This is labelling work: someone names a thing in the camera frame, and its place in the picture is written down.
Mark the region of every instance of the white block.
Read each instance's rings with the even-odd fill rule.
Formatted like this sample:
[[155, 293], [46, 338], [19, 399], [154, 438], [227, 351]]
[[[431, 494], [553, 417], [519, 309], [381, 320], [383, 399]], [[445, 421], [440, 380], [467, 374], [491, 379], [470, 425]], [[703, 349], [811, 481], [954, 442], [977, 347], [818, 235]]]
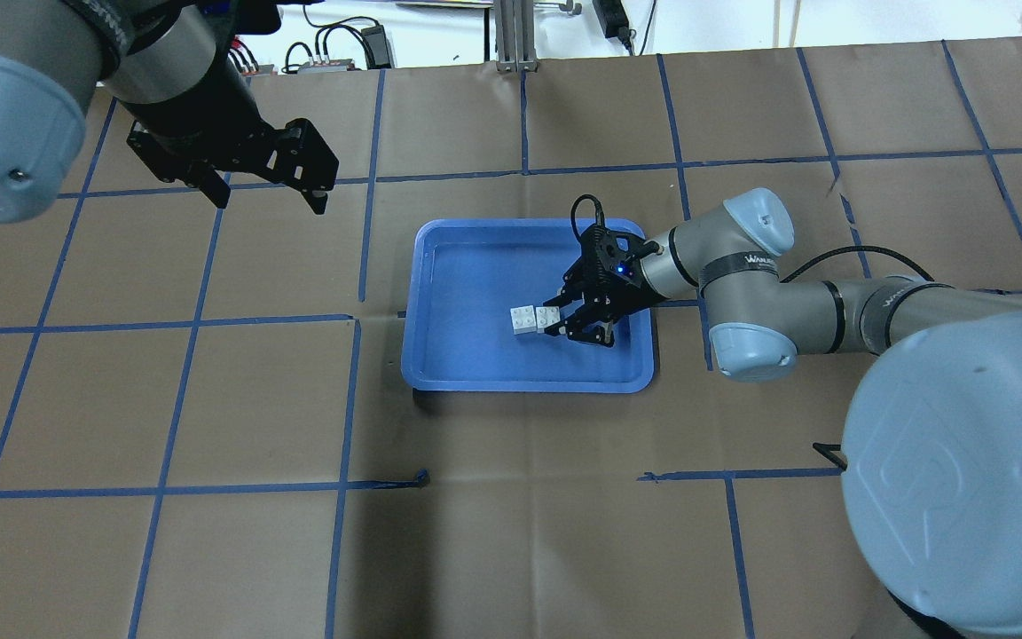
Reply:
[[535, 309], [535, 324], [540, 333], [551, 324], [557, 324], [562, 320], [562, 313], [556, 306], [540, 306]]
[[533, 306], [519, 306], [511, 309], [511, 328], [514, 334], [533, 333], [539, 323], [535, 319]]

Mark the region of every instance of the white floor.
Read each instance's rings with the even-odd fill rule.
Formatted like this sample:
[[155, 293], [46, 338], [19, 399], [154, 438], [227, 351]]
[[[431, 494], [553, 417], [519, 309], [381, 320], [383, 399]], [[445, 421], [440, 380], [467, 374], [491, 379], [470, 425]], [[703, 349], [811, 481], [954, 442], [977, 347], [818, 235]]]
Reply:
[[[652, 0], [624, 0], [630, 26], [641, 47]], [[624, 49], [605, 40], [593, 0], [579, 16], [553, 7], [535, 11], [539, 57], [620, 56]], [[283, 29], [273, 36], [245, 37], [262, 64], [283, 65], [294, 41], [313, 47], [301, 8], [285, 5]], [[307, 9], [316, 24], [369, 15], [385, 25], [393, 59], [401, 67], [474, 64], [483, 60], [481, 9], [406, 7], [389, 0], [328, 0]], [[771, 47], [823, 47], [976, 37], [1022, 36], [1022, 0], [658, 0], [646, 52], [726, 51]], [[333, 57], [360, 49], [345, 33], [330, 37]], [[304, 60], [301, 49], [292, 61]]]

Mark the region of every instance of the power adapter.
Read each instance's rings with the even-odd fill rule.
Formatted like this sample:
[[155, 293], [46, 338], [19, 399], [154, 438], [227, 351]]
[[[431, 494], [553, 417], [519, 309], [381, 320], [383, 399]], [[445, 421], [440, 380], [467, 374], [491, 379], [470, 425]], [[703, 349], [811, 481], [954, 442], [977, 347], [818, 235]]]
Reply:
[[632, 56], [634, 41], [629, 28], [629, 16], [621, 0], [594, 0], [594, 10], [597, 11], [597, 21], [602, 26], [602, 34], [607, 39], [616, 37]]
[[379, 24], [361, 30], [361, 37], [369, 47], [369, 69], [392, 69], [393, 56], [388, 49], [385, 28]]

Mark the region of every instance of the white cube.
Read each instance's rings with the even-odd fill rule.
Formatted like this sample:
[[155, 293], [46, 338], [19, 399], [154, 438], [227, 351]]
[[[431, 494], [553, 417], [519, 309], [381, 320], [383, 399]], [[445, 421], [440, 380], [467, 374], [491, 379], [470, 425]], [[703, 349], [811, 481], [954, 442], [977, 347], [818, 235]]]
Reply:
[[536, 330], [542, 333], [551, 324], [557, 324], [562, 320], [562, 313], [556, 306], [540, 306], [535, 309]]
[[511, 327], [514, 334], [533, 333], [539, 330], [539, 322], [535, 318], [533, 306], [519, 306], [511, 309]]

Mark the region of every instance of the blue tray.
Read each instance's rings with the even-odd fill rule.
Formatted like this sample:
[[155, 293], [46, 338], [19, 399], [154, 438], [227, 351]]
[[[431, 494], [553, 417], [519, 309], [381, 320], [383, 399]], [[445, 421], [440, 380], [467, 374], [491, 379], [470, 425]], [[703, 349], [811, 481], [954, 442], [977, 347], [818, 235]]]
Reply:
[[[608, 223], [644, 236], [625, 219]], [[423, 226], [401, 354], [405, 379], [417, 390], [640, 392], [653, 379], [649, 311], [617, 323], [613, 348], [511, 331], [510, 309], [550, 300], [578, 255], [565, 219], [437, 219]]]

